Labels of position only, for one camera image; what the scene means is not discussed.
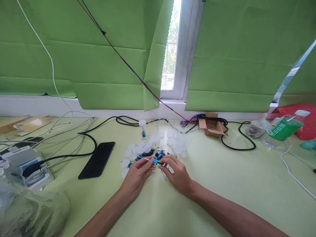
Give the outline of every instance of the small cardboard box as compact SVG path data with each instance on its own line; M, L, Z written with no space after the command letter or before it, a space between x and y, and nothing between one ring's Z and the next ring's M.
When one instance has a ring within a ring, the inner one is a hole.
M27 119L25 121L22 121L18 124L14 125L14 128L16 128L17 130L21 131L21 133L19 133L18 135L20 136L24 136L30 132L33 132L47 124L50 123L50 120L48 120L48 118L44 118L44 117L34 117L34 118L30 118Z
M13 118L0 123L0 134L6 134L16 130L13 126L24 121L26 118Z
M207 112L206 117L217 118L218 114ZM222 135L227 135L227 133L224 133L226 131L225 126L221 122L218 122L218 121L212 121L212 120L200 118L198 120L198 126L200 128L205 129L205 135L207 135L207 136L219 138Z

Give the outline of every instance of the water bottle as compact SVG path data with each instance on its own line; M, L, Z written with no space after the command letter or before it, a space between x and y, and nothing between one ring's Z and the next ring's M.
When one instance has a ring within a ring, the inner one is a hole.
M304 126L304 119L310 112L305 110L298 110L294 115L283 118L275 127L272 129L271 134L267 134L261 143L269 148L274 148L283 141L287 140L290 136L296 133L301 127Z

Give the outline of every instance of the green curtain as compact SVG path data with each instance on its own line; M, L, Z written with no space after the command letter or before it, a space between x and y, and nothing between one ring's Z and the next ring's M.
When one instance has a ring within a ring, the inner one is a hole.
M315 0L206 0L186 110L268 111L315 22Z
M306 58L284 90L279 105L310 103L316 106L316 49Z
M76 0L20 1L50 52L60 94L83 109L159 106ZM56 96L51 62L15 0L0 0L0 94ZM121 56L159 97L173 0L86 0Z

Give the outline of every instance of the finger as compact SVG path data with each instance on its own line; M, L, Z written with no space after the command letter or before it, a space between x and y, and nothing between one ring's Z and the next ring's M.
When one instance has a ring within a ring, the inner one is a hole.
M164 157L172 159L176 164L180 164L180 161L174 155L169 154L165 155Z
M138 170L141 173L145 173L148 169L151 168L153 162L154 162L154 158L151 158L150 161L148 161L143 167L139 168Z
M142 178L143 180L145 181L145 179L150 176L151 174L153 174L155 172L155 170L153 169L149 169L149 170L146 170L146 172L143 174Z
M173 174L170 172L170 170L167 167L159 166L158 168L161 169L163 173L165 173L165 175L171 182L173 181Z
M170 167L176 172L177 170L179 170L178 165L173 161L173 159L168 158L166 156L164 156L160 162L162 163L167 163L168 165L170 165Z
M155 156L149 156L149 157L146 157L146 159L151 159L152 157L155 157ZM141 168L144 164L146 164L148 162L148 160L146 159L140 159L138 161L135 161L133 163L133 166L136 167L137 169Z

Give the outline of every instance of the plastic bag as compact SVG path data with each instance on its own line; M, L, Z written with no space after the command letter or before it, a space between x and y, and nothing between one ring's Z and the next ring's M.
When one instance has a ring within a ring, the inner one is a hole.
M69 214L63 192L34 194L6 174L0 177L0 237L58 236Z
M246 133L252 138L259 138L266 132L270 133L272 125L266 120L268 114L265 113L264 117L260 120L254 120L250 123Z

